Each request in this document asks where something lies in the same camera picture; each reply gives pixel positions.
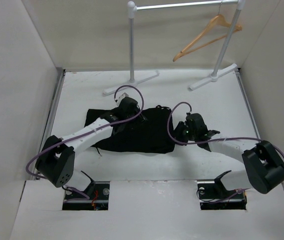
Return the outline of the wooden clothes hanger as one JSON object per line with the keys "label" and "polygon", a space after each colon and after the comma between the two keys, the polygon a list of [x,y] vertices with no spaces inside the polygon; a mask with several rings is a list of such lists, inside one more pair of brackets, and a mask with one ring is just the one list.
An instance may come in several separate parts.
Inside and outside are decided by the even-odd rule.
{"label": "wooden clothes hanger", "polygon": [[237,19],[233,19],[228,22],[220,12],[215,16],[205,14],[203,20],[194,17],[193,22],[189,23],[185,30],[176,31],[175,45],[179,51],[175,52],[172,61],[175,62],[183,56],[241,31],[242,26],[237,24],[237,21]]}

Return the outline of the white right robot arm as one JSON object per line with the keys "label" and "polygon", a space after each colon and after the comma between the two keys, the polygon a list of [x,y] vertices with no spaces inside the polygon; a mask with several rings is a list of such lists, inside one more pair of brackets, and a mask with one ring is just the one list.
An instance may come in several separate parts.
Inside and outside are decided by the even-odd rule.
{"label": "white right robot arm", "polygon": [[267,194],[284,182],[284,153],[267,140],[223,136],[209,130],[200,114],[190,112],[170,136],[179,145],[194,144],[244,165],[244,170],[228,170],[214,179],[213,190],[220,198],[248,189]]}

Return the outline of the black trousers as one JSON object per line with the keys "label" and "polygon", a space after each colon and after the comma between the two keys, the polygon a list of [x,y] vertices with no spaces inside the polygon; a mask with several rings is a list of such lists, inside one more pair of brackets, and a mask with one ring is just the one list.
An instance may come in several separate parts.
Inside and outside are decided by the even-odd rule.
{"label": "black trousers", "polygon": [[158,105],[142,111],[144,120],[138,118],[125,124],[124,129],[94,144],[93,147],[117,153],[171,153],[175,142],[167,130],[173,133],[173,123],[169,118],[171,109]]}

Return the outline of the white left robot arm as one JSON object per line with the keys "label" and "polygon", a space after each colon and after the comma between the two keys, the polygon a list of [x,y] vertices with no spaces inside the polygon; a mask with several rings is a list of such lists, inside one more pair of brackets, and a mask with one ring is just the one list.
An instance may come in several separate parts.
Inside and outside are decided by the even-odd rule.
{"label": "white left robot arm", "polygon": [[56,188],[76,189],[82,199],[89,199],[94,194],[93,179],[74,169],[76,157],[99,141],[145,121],[137,101],[126,96],[117,107],[104,112],[83,129],[60,138],[50,136],[37,157],[35,168]]}

